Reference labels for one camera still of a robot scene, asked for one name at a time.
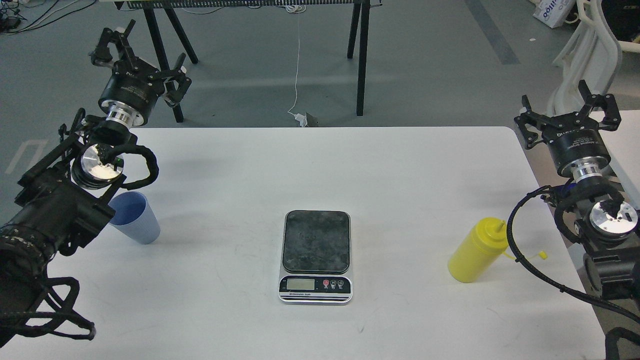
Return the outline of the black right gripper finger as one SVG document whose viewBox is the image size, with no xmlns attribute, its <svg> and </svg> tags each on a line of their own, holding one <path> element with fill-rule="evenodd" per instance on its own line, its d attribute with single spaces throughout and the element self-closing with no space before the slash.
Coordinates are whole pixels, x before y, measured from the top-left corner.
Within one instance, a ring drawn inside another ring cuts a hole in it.
<svg viewBox="0 0 640 360">
<path fill-rule="evenodd" d="M 612 94 L 592 94 L 585 80 L 579 81 L 578 91 L 582 96 L 584 105 L 574 114 L 574 132 L 580 130 L 615 132 L 622 121 L 615 96 Z M 594 109 L 601 109 L 604 112 L 602 121 L 590 118 L 590 114 Z"/>
<path fill-rule="evenodd" d="M 528 96 L 521 96 L 523 110 L 514 117 L 514 122 L 521 134 L 523 146 L 532 150 L 539 143 L 548 144 L 552 133 L 560 130 L 560 123 L 544 114 L 534 112 Z"/>
</svg>

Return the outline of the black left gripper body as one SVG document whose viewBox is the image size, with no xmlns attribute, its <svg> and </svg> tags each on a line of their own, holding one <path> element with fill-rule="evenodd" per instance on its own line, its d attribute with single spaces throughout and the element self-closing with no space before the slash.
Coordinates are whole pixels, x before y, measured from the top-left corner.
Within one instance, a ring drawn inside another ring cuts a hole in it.
<svg viewBox="0 0 640 360">
<path fill-rule="evenodd" d="M 162 80 L 149 78 L 158 71 L 159 69 L 144 60 L 138 61 L 135 66 L 125 60 L 115 61 L 98 106 L 107 114 L 110 106 L 115 103 L 127 105 L 138 113 L 133 125 L 146 125 L 158 98 L 165 92 Z"/>
</svg>

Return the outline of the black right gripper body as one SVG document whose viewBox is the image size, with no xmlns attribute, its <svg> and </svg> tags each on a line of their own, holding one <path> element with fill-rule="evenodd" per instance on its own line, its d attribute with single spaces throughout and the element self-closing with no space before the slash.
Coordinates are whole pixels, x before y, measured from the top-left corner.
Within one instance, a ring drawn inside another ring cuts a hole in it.
<svg viewBox="0 0 640 360">
<path fill-rule="evenodd" d="M 548 127 L 544 140 L 560 177 L 575 181 L 603 177 L 603 170 L 610 164 L 611 156 L 599 126 Z"/>
</svg>

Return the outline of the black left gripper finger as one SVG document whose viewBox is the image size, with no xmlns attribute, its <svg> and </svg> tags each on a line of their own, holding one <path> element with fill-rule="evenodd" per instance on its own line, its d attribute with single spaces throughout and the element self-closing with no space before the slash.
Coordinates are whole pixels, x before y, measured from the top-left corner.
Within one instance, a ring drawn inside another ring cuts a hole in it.
<svg viewBox="0 0 640 360">
<path fill-rule="evenodd" d="M 177 107 L 180 104 L 192 84 L 192 80 L 186 75 L 186 71 L 182 69 L 185 59 L 186 54 L 180 53 L 174 68 L 156 71 L 150 75 L 150 80 L 153 84 L 163 84 L 166 92 L 162 94 L 162 97 L 170 108 Z"/>
<path fill-rule="evenodd" d="M 136 21 L 131 19 L 126 28 L 120 30 L 103 28 L 97 45 L 89 53 L 91 64 L 101 68 L 115 68 L 118 62 L 123 62 L 126 68 L 139 68 L 140 58 L 135 55 L 128 41 L 135 23 Z M 110 44 L 117 50 L 118 59 L 112 56 Z"/>
</svg>

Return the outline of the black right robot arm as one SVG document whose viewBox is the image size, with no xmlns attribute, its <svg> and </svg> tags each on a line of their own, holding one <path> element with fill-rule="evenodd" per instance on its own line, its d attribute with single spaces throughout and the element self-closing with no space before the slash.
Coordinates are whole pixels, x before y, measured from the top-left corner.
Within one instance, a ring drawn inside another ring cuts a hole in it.
<svg viewBox="0 0 640 360">
<path fill-rule="evenodd" d="M 621 123 L 614 95 L 592 93 L 581 80 L 578 90 L 583 98 L 579 111 L 546 116 L 534 112 L 526 95 L 524 111 L 514 122 L 530 150 L 547 145 L 562 186 L 542 186 L 526 194 L 509 215 L 506 238 L 515 262 L 533 276 L 558 291 L 592 306 L 617 313 L 638 322 L 639 316 L 615 304 L 617 300 L 639 301 L 639 248 L 626 243 L 639 237 L 639 210 L 626 202 L 621 188 L 604 174 L 611 155 L 601 131 L 614 132 Z M 558 231 L 572 244 L 583 247 L 583 265 L 595 295 L 567 287 L 543 274 L 518 248 L 513 226 L 515 216 L 530 199 L 541 198 L 553 207 Z"/>
</svg>

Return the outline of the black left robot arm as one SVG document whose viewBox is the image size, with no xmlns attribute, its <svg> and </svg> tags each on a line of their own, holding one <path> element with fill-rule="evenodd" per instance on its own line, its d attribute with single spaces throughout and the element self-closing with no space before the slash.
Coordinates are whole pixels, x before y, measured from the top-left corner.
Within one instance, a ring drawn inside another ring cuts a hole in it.
<svg viewBox="0 0 640 360">
<path fill-rule="evenodd" d="M 111 75 L 98 100 L 103 116 L 80 108 L 61 141 L 27 170 L 14 202 L 20 211 L 1 227 L 1 344 L 16 336 L 92 340 L 94 322 L 74 310 L 80 291 L 71 276 L 51 278 L 55 255 L 85 248 L 115 216 L 109 203 L 119 189 L 149 186 L 159 175 L 157 157 L 131 132 L 146 125 L 159 98 L 176 107 L 192 80 L 176 66 L 158 69 L 135 55 L 123 30 L 104 28 L 89 57 Z"/>
</svg>

